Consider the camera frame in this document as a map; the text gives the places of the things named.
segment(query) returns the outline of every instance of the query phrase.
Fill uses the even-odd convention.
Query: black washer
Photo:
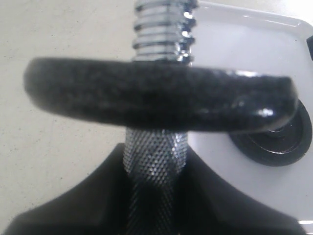
[[[312,123],[303,103],[284,127],[258,134],[230,135],[249,158],[268,166],[286,166],[300,160],[312,142]]]

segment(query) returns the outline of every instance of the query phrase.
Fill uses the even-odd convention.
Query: dumbbell handle
[[[194,4],[188,0],[139,0],[134,61],[188,65],[194,39]],[[127,235],[177,235],[175,186],[186,164],[187,133],[127,128],[124,166],[133,191]]]

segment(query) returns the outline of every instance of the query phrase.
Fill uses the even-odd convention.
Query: dumbbell
[[[127,127],[129,235],[178,234],[173,207],[187,131],[276,130],[298,106],[288,77],[190,67],[196,6],[193,0],[139,0],[132,62],[39,58],[25,72],[25,90],[39,108]]]

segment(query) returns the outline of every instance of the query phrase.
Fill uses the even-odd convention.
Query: white tray
[[[275,14],[200,2],[194,66],[291,76],[313,120],[313,61],[308,23]],[[189,142],[221,177],[250,197],[301,221],[313,233],[313,145],[299,162],[268,167],[245,157],[227,134],[190,133]]]

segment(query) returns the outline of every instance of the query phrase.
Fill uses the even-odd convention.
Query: tiled floor
[[[313,23],[306,0],[212,0]],[[124,129],[34,108],[22,74],[35,56],[130,60],[133,0],[0,1],[0,234],[18,213],[88,176]]]

